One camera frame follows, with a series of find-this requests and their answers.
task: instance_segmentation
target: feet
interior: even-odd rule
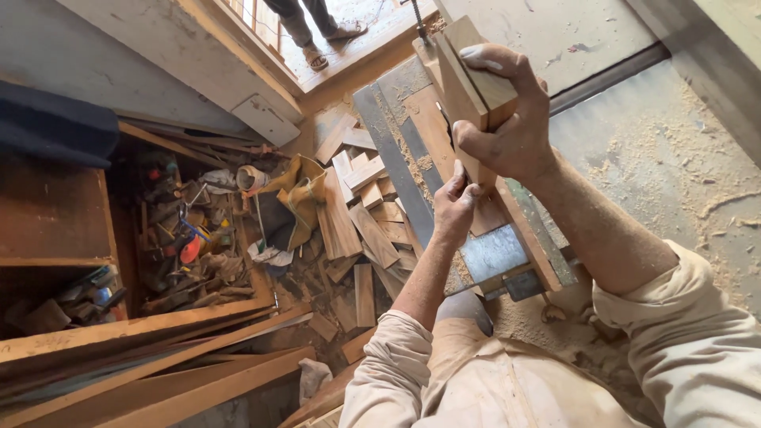
[[[328,58],[314,43],[306,45],[306,47],[302,48],[302,52],[304,52],[304,57],[307,59],[309,68],[315,72],[319,72],[328,66]]]
[[[338,23],[338,29],[336,32],[325,37],[325,40],[351,39],[352,37],[357,37],[358,35],[363,34],[367,30],[367,24],[359,19],[343,21]]]

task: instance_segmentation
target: workbench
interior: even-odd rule
[[[560,43],[580,34],[585,40],[602,40],[615,34],[621,40],[621,46],[615,49],[606,51],[604,48],[610,48],[611,43],[600,41],[597,49],[590,52],[578,52],[577,48],[573,55],[570,51],[563,53],[563,61],[581,58],[582,67],[560,74],[552,69],[559,62],[547,59],[542,64],[536,51],[527,51],[534,71],[549,82],[550,142],[606,196],[654,233],[690,250],[701,245],[696,251],[714,262],[717,283],[730,293],[734,303],[747,302],[752,310],[761,305],[759,293],[751,299],[758,288],[757,267],[761,263],[753,248],[753,242],[760,241],[759,231],[738,226],[736,219],[731,222],[735,217],[756,217],[761,212],[761,197],[742,197],[720,204],[703,218],[706,207],[724,196],[761,190],[759,169],[674,71],[669,52],[623,1],[575,3],[573,10],[566,8],[565,15],[552,11],[553,20],[563,17],[571,23],[566,27],[587,23],[579,27],[577,36],[568,36],[561,29],[563,36],[555,39],[547,39],[543,31],[549,31],[549,27],[538,24],[542,11],[534,8],[528,15],[522,11],[515,15],[537,26],[522,21],[519,31],[494,30],[494,20],[499,17],[500,22],[508,23],[503,28],[509,27],[511,20],[506,17],[510,13],[505,10],[523,7],[520,2],[499,5],[502,12],[489,9],[491,14],[484,13],[486,6],[470,2],[454,7],[456,2],[438,3],[440,9],[445,7],[441,11],[448,21],[459,17],[452,16],[453,10],[460,14],[467,10],[476,25],[484,20],[479,27],[485,29],[484,36],[515,50],[532,46],[535,36],[559,49]],[[610,19],[602,18],[606,14]],[[592,18],[601,19],[601,23],[590,26]],[[516,39],[505,43],[504,38],[511,34],[520,34],[521,43],[515,43]],[[591,45],[596,46],[592,42],[585,44]],[[569,76],[575,81],[567,81]],[[419,59],[413,56],[354,96],[355,108],[378,147],[423,246],[433,231],[432,207],[412,179],[396,141],[402,139],[416,161],[428,155],[425,146],[419,144],[421,132],[409,119],[414,112],[405,108],[404,100],[430,84]],[[443,184],[435,168],[421,172],[431,193]],[[556,247],[566,248],[568,243],[552,219],[538,201],[533,202],[543,219],[539,230],[544,228]],[[511,270],[527,262],[510,225],[469,239],[460,252],[473,278],[471,284],[461,284],[461,289],[482,285],[501,275],[510,276]],[[565,253],[572,257],[572,251]],[[523,282],[531,295],[541,291],[530,270],[512,278]]]

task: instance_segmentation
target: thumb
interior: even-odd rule
[[[476,206],[479,196],[481,196],[481,192],[481,186],[478,184],[468,184],[468,187],[465,188],[463,195],[460,196],[458,202],[462,203],[468,209],[473,209]]]
[[[497,137],[491,133],[483,133],[467,120],[458,120],[452,127],[452,139],[457,147],[482,163],[489,162],[497,153]]]

